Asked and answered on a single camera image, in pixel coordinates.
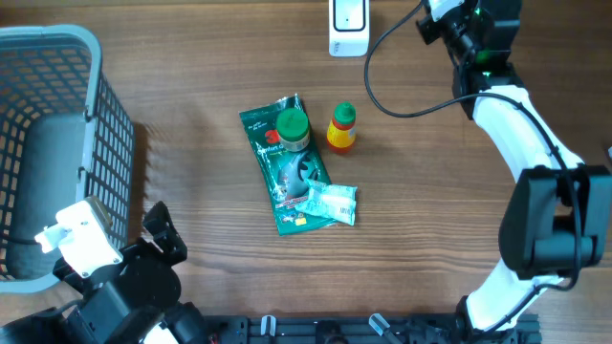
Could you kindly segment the green 3M gloves packet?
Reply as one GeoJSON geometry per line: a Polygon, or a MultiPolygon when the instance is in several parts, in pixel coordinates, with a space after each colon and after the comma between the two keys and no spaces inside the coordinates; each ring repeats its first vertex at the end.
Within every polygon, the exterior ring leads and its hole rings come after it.
{"type": "Polygon", "coordinates": [[[307,198],[307,180],[323,183],[331,180],[313,138],[311,124],[310,143],[304,150],[291,152],[281,145],[276,132],[276,119],[281,111],[288,108],[297,108],[306,113],[301,98],[294,94],[239,114],[261,169],[281,236],[331,226],[336,222],[308,215],[295,208],[307,198]]]}

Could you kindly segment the red yellow sauce bottle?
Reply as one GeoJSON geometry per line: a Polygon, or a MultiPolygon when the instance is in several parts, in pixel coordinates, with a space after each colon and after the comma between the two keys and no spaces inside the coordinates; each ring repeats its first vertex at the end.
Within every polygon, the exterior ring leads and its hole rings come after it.
{"type": "Polygon", "coordinates": [[[342,102],[336,107],[326,134],[332,151],[346,154],[352,149],[356,141],[356,119],[356,109],[350,102],[342,102]]]}

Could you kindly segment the green lid jar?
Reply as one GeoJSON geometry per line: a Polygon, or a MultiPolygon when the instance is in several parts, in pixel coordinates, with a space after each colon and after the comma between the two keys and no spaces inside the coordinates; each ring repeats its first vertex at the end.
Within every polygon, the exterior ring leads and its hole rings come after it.
{"type": "Polygon", "coordinates": [[[310,121],[305,112],[288,108],[276,119],[276,132],[281,145],[291,152],[300,152],[310,143],[310,121]]]}

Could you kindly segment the light green tissue packet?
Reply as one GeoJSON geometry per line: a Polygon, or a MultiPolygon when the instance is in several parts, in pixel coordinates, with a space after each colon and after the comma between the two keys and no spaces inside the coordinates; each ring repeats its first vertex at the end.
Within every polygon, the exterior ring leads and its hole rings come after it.
{"type": "Polygon", "coordinates": [[[308,215],[332,219],[350,226],[356,221],[356,186],[327,184],[307,180],[308,194],[304,202],[298,204],[297,211],[308,215]]]}

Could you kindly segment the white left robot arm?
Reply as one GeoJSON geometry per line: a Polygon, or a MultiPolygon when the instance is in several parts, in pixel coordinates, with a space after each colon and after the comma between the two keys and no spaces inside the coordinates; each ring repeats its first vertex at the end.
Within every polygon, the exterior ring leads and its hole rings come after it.
{"type": "Polygon", "coordinates": [[[173,266],[187,258],[187,247],[168,208],[157,202],[144,216],[153,236],[120,250],[123,261],[85,278],[60,258],[53,275],[81,294],[60,308],[49,308],[1,327],[3,343],[208,343],[203,316],[179,302],[181,283],[173,266]]]}

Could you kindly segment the white barcode scanner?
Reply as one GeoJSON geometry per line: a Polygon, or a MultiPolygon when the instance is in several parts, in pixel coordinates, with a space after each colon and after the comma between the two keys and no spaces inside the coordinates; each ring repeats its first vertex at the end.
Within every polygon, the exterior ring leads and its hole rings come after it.
{"type": "Polygon", "coordinates": [[[329,0],[329,54],[359,57],[367,54],[370,41],[368,0],[329,0]]]}

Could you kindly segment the grey plastic shopping basket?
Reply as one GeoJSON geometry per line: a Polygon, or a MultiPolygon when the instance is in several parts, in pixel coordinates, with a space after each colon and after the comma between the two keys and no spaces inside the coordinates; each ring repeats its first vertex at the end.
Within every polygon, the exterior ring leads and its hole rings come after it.
{"type": "Polygon", "coordinates": [[[107,238],[128,241],[134,125],[102,71],[98,39],[77,25],[1,31],[1,291],[57,284],[55,249],[34,236],[57,211],[98,197],[107,238]]]}

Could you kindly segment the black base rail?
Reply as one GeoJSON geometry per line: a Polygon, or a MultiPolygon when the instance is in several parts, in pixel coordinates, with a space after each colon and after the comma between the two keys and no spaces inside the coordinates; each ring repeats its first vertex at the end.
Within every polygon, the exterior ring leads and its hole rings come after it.
{"type": "Polygon", "coordinates": [[[451,313],[385,319],[389,328],[375,330],[367,317],[248,318],[206,316],[210,343],[469,343],[451,313]]]}

